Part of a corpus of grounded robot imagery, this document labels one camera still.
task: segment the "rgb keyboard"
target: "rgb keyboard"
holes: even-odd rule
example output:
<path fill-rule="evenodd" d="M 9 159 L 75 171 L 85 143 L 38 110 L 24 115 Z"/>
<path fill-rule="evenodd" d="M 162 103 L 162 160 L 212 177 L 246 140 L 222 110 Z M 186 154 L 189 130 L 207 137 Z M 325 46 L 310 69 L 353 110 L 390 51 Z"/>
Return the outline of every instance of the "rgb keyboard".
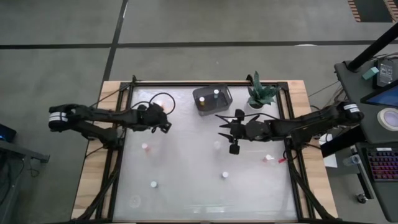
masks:
<path fill-rule="evenodd" d="M 374 181 L 398 181 L 398 151 L 368 151 Z"/>

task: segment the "computer screen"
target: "computer screen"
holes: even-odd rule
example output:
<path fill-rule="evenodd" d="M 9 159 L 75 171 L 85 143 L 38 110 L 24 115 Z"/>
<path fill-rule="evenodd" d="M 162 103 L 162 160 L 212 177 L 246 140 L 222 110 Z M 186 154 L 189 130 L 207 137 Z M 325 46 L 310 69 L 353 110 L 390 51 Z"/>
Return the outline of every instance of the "computer screen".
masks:
<path fill-rule="evenodd" d="M 384 88 L 365 96 L 361 99 L 361 102 L 398 108 L 398 82 L 392 82 Z"/>

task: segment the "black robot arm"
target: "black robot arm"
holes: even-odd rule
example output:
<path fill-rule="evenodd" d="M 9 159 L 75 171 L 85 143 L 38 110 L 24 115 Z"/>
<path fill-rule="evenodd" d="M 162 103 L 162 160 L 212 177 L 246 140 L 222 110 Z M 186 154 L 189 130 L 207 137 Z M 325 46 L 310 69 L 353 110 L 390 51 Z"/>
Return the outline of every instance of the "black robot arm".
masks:
<path fill-rule="evenodd" d="M 244 125 L 242 121 L 247 115 L 242 110 L 236 110 L 236 119 L 220 126 L 231 129 L 230 135 L 219 133 L 228 138 L 228 141 L 231 143 L 229 153 L 239 154 L 239 139 L 267 142 L 289 138 L 292 148 L 300 149 L 306 143 L 310 142 L 314 135 L 337 125 L 353 126 L 359 124 L 364 116 L 355 104 L 348 102 L 337 102 L 322 110 L 294 119 L 273 119 L 261 122 L 257 121 L 261 114 L 254 115 L 256 116 Z M 223 120 L 226 118 L 225 116 L 216 116 Z"/>
<path fill-rule="evenodd" d="M 81 133 L 87 139 L 98 138 L 105 148 L 118 143 L 116 128 L 101 128 L 87 121 L 114 123 L 133 131 L 145 131 L 152 128 L 152 132 L 155 132 L 157 128 L 160 128 L 164 133 L 167 133 L 172 125 L 167 121 L 163 108 L 155 103 L 149 103 L 148 107 L 139 105 L 137 109 L 120 112 L 66 104 L 52 106 L 49 112 L 51 131 L 62 132 L 71 129 Z"/>

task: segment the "gray floor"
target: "gray floor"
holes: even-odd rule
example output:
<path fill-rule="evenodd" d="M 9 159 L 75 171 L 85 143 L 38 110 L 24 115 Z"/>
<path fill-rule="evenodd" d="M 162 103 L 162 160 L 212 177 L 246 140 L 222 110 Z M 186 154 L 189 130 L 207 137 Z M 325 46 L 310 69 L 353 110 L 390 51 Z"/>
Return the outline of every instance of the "gray floor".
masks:
<path fill-rule="evenodd" d="M 2 44 L 110 43 L 122 0 L 0 0 Z M 345 0 L 130 0 L 119 42 L 373 40 L 392 24 L 357 23 Z M 305 80 L 311 94 L 336 81 L 333 64 L 366 46 L 119 49 L 110 80 Z M 397 51 L 389 46 L 386 52 Z M 87 142 L 77 133 L 51 133 L 48 107 L 98 98 L 109 49 L 0 50 L 0 123 L 17 143 L 51 154 L 40 175 L 25 175 L 16 223 L 70 217 Z M 323 106 L 338 85 L 310 98 Z M 361 205 L 356 177 L 331 176 L 345 220 L 387 223 L 377 201 Z"/>

